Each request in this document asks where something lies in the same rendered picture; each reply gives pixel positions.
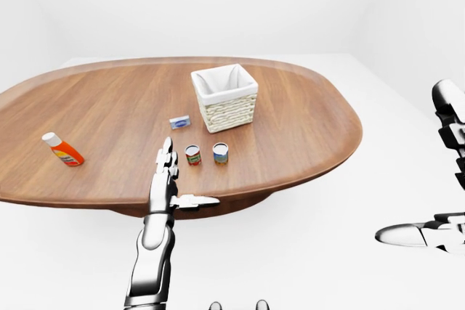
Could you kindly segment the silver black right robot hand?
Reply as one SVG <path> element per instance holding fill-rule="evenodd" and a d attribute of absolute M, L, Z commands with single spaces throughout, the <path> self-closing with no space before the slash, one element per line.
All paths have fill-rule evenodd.
<path fill-rule="evenodd" d="M 448 149 L 458 153 L 459 172 L 455 176 L 465 190 L 465 91 L 443 79 L 433 86 L 432 100 L 442 124 L 439 135 Z M 375 239 L 388 245 L 438 248 L 465 256 L 465 212 L 438 213 L 428 222 L 384 227 Z"/>

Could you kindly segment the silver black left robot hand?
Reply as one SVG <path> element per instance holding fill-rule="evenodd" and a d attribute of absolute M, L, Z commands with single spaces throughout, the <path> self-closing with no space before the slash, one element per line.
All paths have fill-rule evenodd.
<path fill-rule="evenodd" d="M 178 160 L 178 154 L 173 150 L 172 138 L 168 136 L 162 148 L 158 150 L 155 160 L 156 170 L 150 185 L 149 213 L 171 213 L 174 209 L 198 210 L 202 207 L 219 205 L 220 200 L 215 197 L 192 194 L 177 196 L 175 180 L 179 176 Z"/>

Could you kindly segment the red tomato sauce tin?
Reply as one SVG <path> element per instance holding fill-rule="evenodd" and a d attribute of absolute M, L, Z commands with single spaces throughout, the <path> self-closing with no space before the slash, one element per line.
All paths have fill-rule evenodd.
<path fill-rule="evenodd" d="M 188 145 L 185 148 L 185 155 L 190 166 L 197 166 L 201 164 L 201 151 L 198 145 Z"/>

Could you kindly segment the white woven basket with liner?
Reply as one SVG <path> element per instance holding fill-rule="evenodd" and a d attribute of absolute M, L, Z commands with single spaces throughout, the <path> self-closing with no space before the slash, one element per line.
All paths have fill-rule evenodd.
<path fill-rule="evenodd" d="M 253 121 L 259 86 L 241 65 L 193 71 L 191 79 L 209 133 Z"/>

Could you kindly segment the blue yellow food tin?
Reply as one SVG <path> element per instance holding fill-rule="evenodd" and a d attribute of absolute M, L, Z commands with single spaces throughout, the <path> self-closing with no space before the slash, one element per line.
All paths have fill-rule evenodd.
<path fill-rule="evenodd" d="M 218 142 L 212 147 L 214 162 L 217 165 L 225 165 L 229 159 L 229 147 L 223 142 Z"/>

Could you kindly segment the small blue white box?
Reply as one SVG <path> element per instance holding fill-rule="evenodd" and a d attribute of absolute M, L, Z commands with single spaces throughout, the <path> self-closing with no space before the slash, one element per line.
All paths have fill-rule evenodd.
<path fill-rule="evenodd" d="M 191 124 L 190 116 L 189 115 L 183 115 L 183 116 L 176 117 L 176 118 L 170 118 L 169 123 L 170 123 L 170 126 L 171 126 L 172 130 L 181 129 L 181 128 L 184 128 L 184 127 L 189 126 Z"/>

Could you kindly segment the orange bottle with white cap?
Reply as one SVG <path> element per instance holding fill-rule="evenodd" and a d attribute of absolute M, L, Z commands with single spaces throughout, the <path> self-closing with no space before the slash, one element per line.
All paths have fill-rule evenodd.
<path fill-rule="evenodd" d="M 52 152 L 67 166 L 79 166 L 84 163 L 84 157 L 55 132 L 45 133 L 41 139 L 47 143 Z"/>

